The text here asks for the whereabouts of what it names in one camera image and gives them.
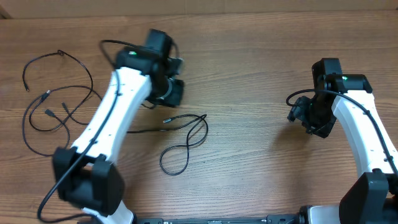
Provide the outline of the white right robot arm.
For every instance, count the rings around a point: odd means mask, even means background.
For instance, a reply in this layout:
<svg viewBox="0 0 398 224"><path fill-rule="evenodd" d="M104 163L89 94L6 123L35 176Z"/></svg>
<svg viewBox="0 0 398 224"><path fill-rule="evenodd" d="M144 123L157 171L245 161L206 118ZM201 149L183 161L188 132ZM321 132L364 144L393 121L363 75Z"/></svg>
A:
<svg viewBox="0 0 398 224"><path fill-rule="evenodd" d="M309 206L302 223L397 223L397 149L377 113L364 75L313 75L313 98L297 91L289 121L326 138L339 121L354 155L358 179L338 205Z"/></svg>

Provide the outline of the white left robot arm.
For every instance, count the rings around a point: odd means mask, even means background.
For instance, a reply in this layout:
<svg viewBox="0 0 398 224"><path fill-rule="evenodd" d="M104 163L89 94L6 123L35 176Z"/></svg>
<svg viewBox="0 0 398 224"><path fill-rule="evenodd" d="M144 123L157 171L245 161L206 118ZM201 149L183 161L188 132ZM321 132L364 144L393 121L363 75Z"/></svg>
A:
<svg viewBox="0 0 398 224"><path fill-rule="evenodd" d="M60 199L82 209L79 217L96 223L134 223L123 202L125 183L117 169L121 144L144 101L176 107L183 81L175 78L183 59L170 47L125 47L111 61L113 73L101 103L71 148L57 148L53 158Z"/></svg>

